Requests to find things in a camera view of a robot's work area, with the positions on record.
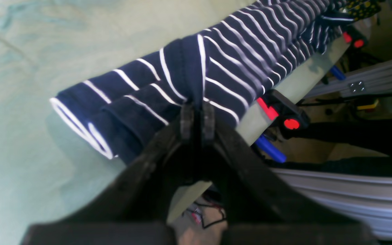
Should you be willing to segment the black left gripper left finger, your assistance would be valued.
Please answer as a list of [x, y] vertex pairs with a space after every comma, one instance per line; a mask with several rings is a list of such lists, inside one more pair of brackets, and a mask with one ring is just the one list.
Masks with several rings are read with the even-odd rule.
[[191, 104], [88, 205], [28, 228], [22, 245], [175, 245], [166, 224], [173, 195], [196, 180], [196, 111]]

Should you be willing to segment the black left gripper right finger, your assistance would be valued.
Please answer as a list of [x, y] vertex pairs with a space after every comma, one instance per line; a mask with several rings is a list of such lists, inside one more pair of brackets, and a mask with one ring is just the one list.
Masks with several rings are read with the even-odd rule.
[[221, 245], [375, 245], [362, 222], [300, 194], [272, 172], [204, 102], [201, 176], [222, 195]]

